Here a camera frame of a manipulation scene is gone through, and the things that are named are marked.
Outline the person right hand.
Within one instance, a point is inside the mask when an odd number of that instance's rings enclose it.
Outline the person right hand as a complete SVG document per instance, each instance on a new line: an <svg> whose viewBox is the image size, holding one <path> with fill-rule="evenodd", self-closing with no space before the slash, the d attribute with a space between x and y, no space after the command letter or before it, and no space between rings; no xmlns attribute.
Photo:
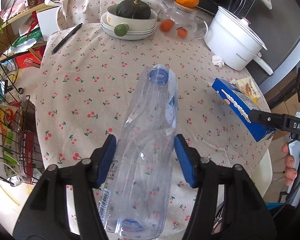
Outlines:
<svg viewBox="0 0 300 240"><path fill-rule="evenodd" d="M295 159L292 155L289 154L288 144L285 143L282 148L282 153L286 154L285 156L285 184L287 186L292 185L294 179L298 175L296 169L293 168L295 164Z"/></svg>

